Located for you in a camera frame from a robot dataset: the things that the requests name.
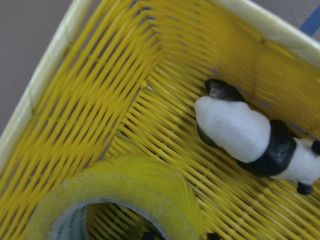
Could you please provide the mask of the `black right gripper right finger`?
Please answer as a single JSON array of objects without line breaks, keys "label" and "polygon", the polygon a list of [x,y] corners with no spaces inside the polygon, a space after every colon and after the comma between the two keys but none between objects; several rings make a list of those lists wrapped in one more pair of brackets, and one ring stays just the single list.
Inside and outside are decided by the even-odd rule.
[{"label": "black right gripper right finger", "polygon": [[207,240],[220,240],[220,236],[215,232],[209,232],[206,235]]}]

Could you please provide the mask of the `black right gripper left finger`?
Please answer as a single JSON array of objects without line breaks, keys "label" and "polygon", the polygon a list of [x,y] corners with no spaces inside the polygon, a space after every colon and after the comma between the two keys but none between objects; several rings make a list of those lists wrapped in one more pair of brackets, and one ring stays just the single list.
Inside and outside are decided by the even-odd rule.
[{"label": "black right gripper left finger", "polygon": [[144,232],[141,239],[142,240],[154,240],[155,233],[154,232]]}]

